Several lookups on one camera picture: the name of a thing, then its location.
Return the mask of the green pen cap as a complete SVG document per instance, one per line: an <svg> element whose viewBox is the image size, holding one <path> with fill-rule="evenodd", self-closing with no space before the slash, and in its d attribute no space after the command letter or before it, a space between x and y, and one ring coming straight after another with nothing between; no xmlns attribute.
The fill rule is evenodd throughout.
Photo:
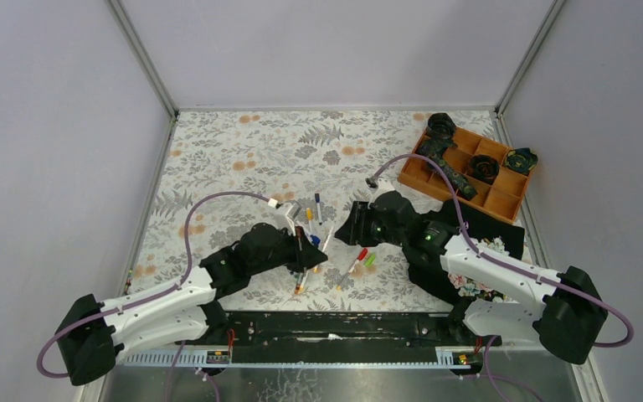
<svg viewBox="0 0 643 402"><path fill-rule="evenodd" d="M374 253L370 254L366 260L363 262L363 265L366 267L369 267L373 264L374 260L376 258L376 255Z"/></svg>

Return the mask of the white pen blue end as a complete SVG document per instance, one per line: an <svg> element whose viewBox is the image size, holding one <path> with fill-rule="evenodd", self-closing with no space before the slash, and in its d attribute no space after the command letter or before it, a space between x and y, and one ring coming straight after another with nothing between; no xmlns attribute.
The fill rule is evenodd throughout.
<svg viewBox="0 0 643 402"><path fill-rule="evenodd" d="M335 229L334 225L330 226L330 229L328 230L328 233L327 233L327 236L326 236L326 238L324 240L324 243L321 245L321 252L324 253L324 254L326 254L327 247L330 244L331 238L334 235L334 231L335 231L334 229ZM319 265L316 265L313 268L313 272L317 273L320 270L321 266L322 266L322 263L320 263Z"/></svg>

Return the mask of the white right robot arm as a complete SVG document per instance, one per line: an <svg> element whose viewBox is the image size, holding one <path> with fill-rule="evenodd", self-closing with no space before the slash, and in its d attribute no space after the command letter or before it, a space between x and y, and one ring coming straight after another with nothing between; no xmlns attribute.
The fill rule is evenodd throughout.
<svg viewBox="0 0 643 402"><path fill-rule="evenodd" d="M468 209L467 236L458 209L444 203L420 214L396 191L372 202L355 201L334 234L346 245L398 246L412 283L453 306L450 315L478 336L497 335L540 343L565 362L582 364L607 319L589 274L530 265L480 241L498 236L519 250L523 230Z"/></svg>

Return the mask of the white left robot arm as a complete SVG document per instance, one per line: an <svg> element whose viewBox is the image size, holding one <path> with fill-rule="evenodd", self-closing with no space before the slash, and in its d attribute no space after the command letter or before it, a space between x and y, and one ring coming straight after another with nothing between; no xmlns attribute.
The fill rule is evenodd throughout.
<svg viewBox="0 0 643 402"><path fill-rule="evenodd" d="M82 296L56 331L65 376L75 386L84 385L140 351L219 338L227 330L219 299L243 290L263 272L284 266L304 273L327 259L300 226L289 231L256 224L240 240L201 260L185 280L105 301Z"/></svg>

